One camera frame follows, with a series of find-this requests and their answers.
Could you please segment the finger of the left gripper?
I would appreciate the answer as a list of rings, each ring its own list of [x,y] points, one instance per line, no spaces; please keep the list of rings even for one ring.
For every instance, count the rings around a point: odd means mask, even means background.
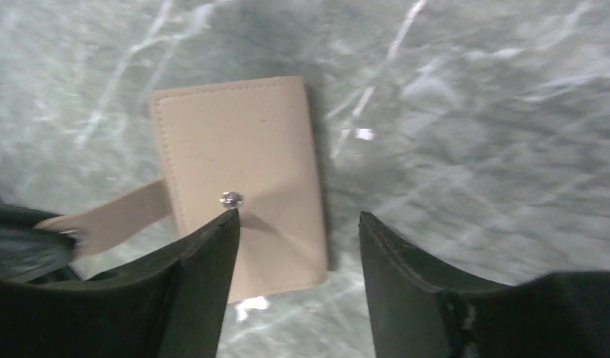
[[[77,240],[34,226],[53,213],[8,204],[0,198],[0,279],[43,284],[79,281],[70,266]]]

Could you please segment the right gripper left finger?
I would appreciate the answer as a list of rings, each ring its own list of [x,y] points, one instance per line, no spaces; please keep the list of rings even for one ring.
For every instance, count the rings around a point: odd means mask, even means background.
[[[89,280],[0,279],[0,357],[214,357],[239,237],[229,210]]]

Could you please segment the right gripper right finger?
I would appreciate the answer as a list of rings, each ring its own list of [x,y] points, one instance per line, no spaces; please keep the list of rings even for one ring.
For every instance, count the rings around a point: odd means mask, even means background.
[[[610,271],[504,285],[440,260],[369,212],[359,241],[377,357],[610,357]]]

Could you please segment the beige card holder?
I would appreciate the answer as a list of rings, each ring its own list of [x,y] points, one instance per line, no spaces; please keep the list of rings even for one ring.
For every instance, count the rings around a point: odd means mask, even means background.
[[[302,78],[160,90],[149,108],[161,178],[39,228],[83,234],[78,257],[87,257],[166,216],[185,237],[235,209],[242,232],[230,301],[325,281],[324,209]]]

